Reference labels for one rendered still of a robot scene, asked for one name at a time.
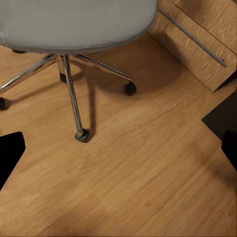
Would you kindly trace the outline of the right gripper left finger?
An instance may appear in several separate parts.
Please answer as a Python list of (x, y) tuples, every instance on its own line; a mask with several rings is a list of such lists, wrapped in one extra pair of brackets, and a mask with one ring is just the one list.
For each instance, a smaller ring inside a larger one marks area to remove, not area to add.
[(21, 131), (0, 137), (0, 191), (26, 149)]

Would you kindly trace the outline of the swivel chair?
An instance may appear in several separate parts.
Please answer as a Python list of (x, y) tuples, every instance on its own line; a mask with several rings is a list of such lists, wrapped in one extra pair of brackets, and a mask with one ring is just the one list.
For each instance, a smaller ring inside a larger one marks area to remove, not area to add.
[[(134, 77), (84, 54), (104, 51), (141, 37), (153, 24), (157, 0), (0, 0), (0, 45), (13, 52), (49, 54), (3, 86), (3, 94), (58, 62), (60, 80), (67, 82), (77, 133), (85, 143), (70, 61), (129, 80), (126, 95), (136, 93)], [(5, 106), (0, 97), (0, 110)]]

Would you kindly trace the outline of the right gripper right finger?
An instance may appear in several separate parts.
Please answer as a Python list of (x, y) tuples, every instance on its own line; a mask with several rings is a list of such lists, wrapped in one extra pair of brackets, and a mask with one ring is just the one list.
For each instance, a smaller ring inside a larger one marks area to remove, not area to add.
[(226, 131), (221, 148), (237, 171), (237, 133)]

